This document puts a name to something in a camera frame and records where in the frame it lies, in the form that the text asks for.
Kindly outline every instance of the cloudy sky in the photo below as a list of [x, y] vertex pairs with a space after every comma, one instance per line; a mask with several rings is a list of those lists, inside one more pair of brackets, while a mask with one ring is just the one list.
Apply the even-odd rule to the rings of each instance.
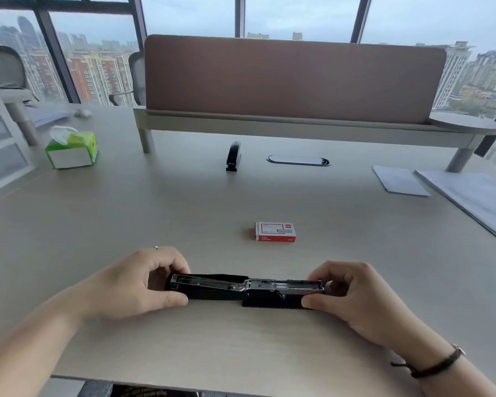
[[[348, 42], [359, 0], [246, 0], [246, 32], [271, 39]], [[148, 33], [233, 36], [234, 0], [142, 0]], [[0, 11], [0, 25], [32, 12]], [[54, 13], [56, 29], [90, 42], [135, 40], [129, 16]], [[477, 53], [496, 50], [496, 0], [373, 0], [362, 42], [415, 45], [468, 41]]]

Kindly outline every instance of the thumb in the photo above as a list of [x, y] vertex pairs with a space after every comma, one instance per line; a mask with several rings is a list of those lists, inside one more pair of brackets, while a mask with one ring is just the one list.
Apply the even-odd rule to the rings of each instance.
[[189, 302], [185, 294], [176, 291], [152, 291], [148, 289], [145, 298], [145, 306], [148, 311], [171, 307], [185, 307]]
[[309, 294], [301, 299], [301, 306], [336, 315], [342, 318], [343, 307], [340, 303], [341, 297], [325, 294]]

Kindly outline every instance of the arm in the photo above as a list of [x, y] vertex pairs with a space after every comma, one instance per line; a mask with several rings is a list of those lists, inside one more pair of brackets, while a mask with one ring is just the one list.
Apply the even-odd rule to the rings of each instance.
[[154, 291], [163, 289], [170, 269], [190, 273], [176, 249], [143, 249], [35, 309], [0, 343], [0, 396], [37, 396], [88, 319], [118, 319], [187, 305], [184, 294]]
[[[368, 264], [328, 261], [308, 279], [321, 280], [331, 295], [307, 295], [301, 301], [304, 307], [340, 317], [364, 338], [393, 350], [418, 371], [438, 364], [454, 351]], [[496, 397], [496, 386], [465, 357], [419, 382], [427, 397]]]

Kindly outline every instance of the black braided bracelet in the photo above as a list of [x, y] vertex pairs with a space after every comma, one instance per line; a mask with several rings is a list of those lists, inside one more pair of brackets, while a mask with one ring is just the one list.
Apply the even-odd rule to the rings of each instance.
[[444, 372], [448, 368], [452, 366], [454, 362], [456, 362], [462, 355], [465, 355], [465, 351], [463, 351], [460, 347], [456, 346], [455, 344], [452, 344], [452, 347], [454, 347], [454, 352], [449, 355], [449, 357], [441, 362], [439, 362], [437, 365], [434, 365], [428, 369], [424, 369], [423, 371], [418, 371], [415, 369], [413, 366], [410, 364], [397, 364], [395, 362], [391, 363], [391, 366], [395, 367], [406, 367], [410, 370], [411, 376], [418, 379], [421, 377], [428, 377], [428, 376], [433, 376], [437, 375], [438, 373]]

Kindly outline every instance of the hand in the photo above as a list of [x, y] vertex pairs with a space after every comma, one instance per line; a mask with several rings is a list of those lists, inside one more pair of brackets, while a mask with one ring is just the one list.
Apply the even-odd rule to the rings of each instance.
[[161, 291], [171, 270], [190, 273], [186, 260], [175, 248], [141, 249], [56, 298], [80, 320], [119, 319], [164, 307], [183, 307], [188, 303], [184, 294]]
[[308, 280], [321, 280], [330, 295], [306, 295], [303, 307], [338, 316], [367, 340], [392, 349], [414, 366], [435, 364], [436, 355], [452, 351], [366, 263], [327, 261]]

